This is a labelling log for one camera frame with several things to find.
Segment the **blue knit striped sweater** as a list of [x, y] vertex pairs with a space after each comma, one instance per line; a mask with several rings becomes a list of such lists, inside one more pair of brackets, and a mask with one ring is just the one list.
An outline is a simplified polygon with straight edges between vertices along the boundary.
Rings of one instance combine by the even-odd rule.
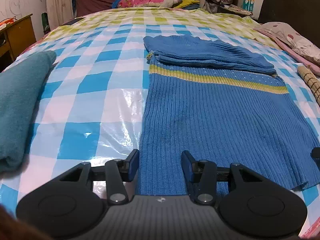
[[138, 192], [186, 193], [181, 154], [241, 163], [291, 190], [319, 183], [319, 140], [262, 55], [191, 35], [146, 36]]

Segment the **checkered blue green bedsheet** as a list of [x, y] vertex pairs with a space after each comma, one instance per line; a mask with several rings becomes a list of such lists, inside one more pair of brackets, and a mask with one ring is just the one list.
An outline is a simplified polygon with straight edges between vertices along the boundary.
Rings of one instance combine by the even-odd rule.
[[97, 12], [56, 28], [17, 58], [45, 50], [57, 54], [31, 123], [27, 161], [1, 178], [1, 204], [15, 212], [22, 197], [76, 164], [100, 166], [138, 147], [149, 86], [143, 44], [148, 35], [219, 39], [263, 55], [319, 133], [319, 105], [297, 74], [298, 63], [255, 27], [229, 14], [142, 8]]

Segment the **beige brown striped sweater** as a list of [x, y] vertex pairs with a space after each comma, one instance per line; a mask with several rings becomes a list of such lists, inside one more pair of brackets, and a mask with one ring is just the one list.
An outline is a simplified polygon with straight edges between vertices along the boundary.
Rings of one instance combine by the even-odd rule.
[[310, 88], [316, 102], [320, 105], [320, 81], [305, 66], [298, 66], [297, 72], [299, 76], [304, 80], [306, 85]]

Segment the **pink pillow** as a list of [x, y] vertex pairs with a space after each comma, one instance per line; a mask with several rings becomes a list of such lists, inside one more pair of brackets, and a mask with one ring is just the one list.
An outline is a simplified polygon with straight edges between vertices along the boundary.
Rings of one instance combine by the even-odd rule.
[[279, 40], [278, 38], [272, 36], [269, 33], [266, 33], [262, 30], [258, 30], [257, 27], [254, 28], [254, 30], [258, 31], [261, 34], [264, 34], [265, 36], [271, 38], [274, 42], [276, 42], [276, 44], [284, 51], [286, 51], [287, 53], [289, 53], [294, 59], [296, 59], [298, 62], [304, 64], [304, 66], [306, 66], [307, 68], [309, 68], [311, 70], [311, 72], [317, 76], [319, 76], [319, 66], [317, 66], [316, 64], [308, 61], [307, 59], [303, 58], [302, 56], [298, 55], [297, 53], [295, 53], [287, 44], [285, 44], [284, 42], [281, 42], [281, 40]]

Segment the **white patterned pillow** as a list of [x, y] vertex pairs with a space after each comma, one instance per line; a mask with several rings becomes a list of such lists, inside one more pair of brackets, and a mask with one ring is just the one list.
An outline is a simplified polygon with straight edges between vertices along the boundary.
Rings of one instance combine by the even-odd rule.
[[304, 36], [300, 35], [289, 24], [268, 22], [257, 27], [287, 44], [295, 53], [319, 66], [319, 48]]

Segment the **teal folded garment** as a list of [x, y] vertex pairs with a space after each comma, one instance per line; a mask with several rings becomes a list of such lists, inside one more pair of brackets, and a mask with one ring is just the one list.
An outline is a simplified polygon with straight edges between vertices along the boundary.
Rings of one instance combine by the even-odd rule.
[[20, 168], [29, 126], [56, 52], [41, 51], [1, 73], [1, 172]]

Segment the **dark wooden headboard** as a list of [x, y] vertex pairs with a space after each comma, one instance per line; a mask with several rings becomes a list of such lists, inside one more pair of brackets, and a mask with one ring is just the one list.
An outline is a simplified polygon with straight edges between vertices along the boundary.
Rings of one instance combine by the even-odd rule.
[[284, 22], [319, 47], [320, 0], [263, 0], [258, 22]]

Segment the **dark phone on bed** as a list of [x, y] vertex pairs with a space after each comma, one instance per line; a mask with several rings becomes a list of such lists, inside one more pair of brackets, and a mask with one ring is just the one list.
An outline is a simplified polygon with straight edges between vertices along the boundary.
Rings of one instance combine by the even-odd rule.
[[73, 25], [73, 24], [75, 24], [75, 23], [77, 23], [77, 22], [79, 22], [79, 21], [81, 21], [83, 19], [84, 19], [84, 17], [77, 17], [77, 18], [74, 18], [74, 19], [62, 24], [62, 26], [64, 26], [64, 25]]

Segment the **green bottle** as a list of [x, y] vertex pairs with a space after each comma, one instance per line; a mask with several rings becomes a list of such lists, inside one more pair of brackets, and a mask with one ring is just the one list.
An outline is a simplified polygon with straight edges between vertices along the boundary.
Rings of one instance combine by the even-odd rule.
[[50, 32], [50, 26], [48, 21], [48, 15], [46, 12], [41, 14], [42, 26], [44, 34], [48, 34]]

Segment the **wooden side cabinet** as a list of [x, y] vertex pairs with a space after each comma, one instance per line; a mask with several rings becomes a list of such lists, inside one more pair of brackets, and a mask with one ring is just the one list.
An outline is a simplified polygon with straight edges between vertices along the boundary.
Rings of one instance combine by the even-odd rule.
[[21, 53], [36, 42], [31, 21], [32, 14], [1, 29], [1, 71], [13, 63]]

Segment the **left beige curtain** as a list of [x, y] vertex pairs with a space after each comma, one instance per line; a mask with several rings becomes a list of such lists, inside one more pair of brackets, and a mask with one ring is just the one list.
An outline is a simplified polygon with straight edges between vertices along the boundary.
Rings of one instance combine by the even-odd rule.
[[72, 0], [46, 0], [46, 9], [51, 30], [74, 18]]

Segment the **orange object on cabinet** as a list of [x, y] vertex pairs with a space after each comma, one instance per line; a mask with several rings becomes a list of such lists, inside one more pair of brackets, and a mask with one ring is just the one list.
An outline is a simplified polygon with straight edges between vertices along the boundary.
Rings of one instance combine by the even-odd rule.
[[0, 29], [4, 29], [7, 25], [13, 24], [15, 21], [17, 21], [16, 17], [12, 18], [6, 18], [0, 22]]

